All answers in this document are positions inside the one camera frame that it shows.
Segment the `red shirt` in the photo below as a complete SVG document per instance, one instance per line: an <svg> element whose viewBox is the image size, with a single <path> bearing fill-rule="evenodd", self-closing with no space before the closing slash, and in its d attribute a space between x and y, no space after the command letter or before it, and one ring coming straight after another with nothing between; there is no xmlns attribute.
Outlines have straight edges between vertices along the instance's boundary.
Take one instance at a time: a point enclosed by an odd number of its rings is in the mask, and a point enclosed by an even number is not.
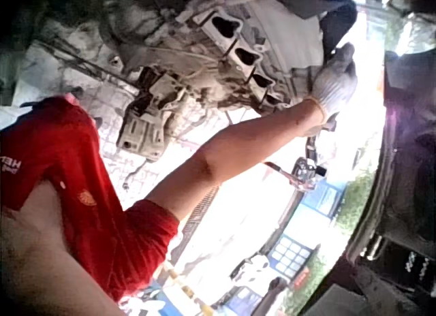
<svg viewBox="0 0 436 316"><path fill-rule="evenodd" d="M148 200L123 211L93 120L68 100L45 99L1 131L1 205L20 210L38 181L49 180L61 199L70 251L118 301L147 286L178 221Z"/></svg>

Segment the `printed logo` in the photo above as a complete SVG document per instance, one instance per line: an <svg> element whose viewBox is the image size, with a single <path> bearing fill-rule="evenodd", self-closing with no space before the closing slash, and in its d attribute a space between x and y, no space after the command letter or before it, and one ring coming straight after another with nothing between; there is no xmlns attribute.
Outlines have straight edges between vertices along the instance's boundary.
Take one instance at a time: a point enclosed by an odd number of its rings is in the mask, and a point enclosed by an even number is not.
<svg viewBox="0 0 436 316"><path fill-rule="evenodd" d="M95 206L97 202L95 202L93 195L88 190L84 190L79 193L78 198L80 202L86 206Z"/></svg>
<svg viewBox="0 0 436 316"><path fill-rule="evenodd" d="M21 166L21 161L17 161L16 159L7 156L0 156L0 162L1 171L9 172L12 174L17 173Z"/></svg>

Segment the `intake port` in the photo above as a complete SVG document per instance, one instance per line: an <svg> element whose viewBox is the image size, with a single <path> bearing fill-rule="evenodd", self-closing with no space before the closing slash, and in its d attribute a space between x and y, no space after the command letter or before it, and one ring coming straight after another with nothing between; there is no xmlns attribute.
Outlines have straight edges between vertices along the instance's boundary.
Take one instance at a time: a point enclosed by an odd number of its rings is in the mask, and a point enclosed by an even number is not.
<svg viewBox="0 0 436 316"><path fill-rule="evenodd" d="M252 66L254 62L256 62L260 56L258 54L253 54L251 52L247 52L245 49L237 48L235 54L239 59L248 66Z"/></svg>
<svg viewBox="0 0 436 316"><path fill-rule="evenodd" d="M212 19L212 24L217 30L226 38L234 37L234 32L239 27L239 23L226 20L220 16L216 16Z"/></svg>
<svg viewBox="0 0 436 316"><path fill-rule="evenodd" d="M253 79L261 88L266 88L273 84L271 80L268 80L267 78L261 76L260 74L254 74Z"/></svg>
<svg viewBox="0 0 436 316"><path fill-rule="evenodd" d="M272 96L272 95L266 95L266 101L270 104L270 105L277 105L278 103L281 103L280 100L278 100L276 97Z"/></svg>

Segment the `person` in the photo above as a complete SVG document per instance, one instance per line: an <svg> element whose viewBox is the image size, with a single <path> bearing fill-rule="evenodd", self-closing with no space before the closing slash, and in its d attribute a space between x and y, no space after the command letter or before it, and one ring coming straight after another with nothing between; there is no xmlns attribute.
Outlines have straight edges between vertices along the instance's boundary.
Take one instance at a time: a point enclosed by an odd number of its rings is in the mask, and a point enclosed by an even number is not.
<svg viewBox="0 0 436 316"><path fill-rule="evenodd" d="M301 103L221 130L126 211L74 98L34 106L1 131L3 294L26 315L122 315L116 302L147 285L179 221L211 188L347 104L353 54L351 44L338 49Z"/></svg>

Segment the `white glove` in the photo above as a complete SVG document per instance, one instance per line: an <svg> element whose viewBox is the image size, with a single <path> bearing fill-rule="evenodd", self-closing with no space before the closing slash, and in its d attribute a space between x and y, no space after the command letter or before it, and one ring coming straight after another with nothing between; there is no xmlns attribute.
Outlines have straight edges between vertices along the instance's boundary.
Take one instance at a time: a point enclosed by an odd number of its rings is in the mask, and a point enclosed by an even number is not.
<svg viewBox="0 0 436 316"><path fill-rule="evenodd" d="M315 78L311 99L321 108L325 123L334 113L340 112L351 99L357 87L356 65L353 62L354 46L350 43L338 48Z"/></svg>

